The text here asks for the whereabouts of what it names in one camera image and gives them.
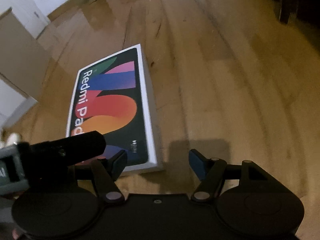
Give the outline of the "person's left hand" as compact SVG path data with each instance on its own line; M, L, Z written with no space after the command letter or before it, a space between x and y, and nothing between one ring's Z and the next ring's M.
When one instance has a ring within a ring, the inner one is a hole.
M3 139L1 135L0 139L0 149L5 148L10 145L17 145L19 142L21 142L21 135L18 133L11 133L7 139Z

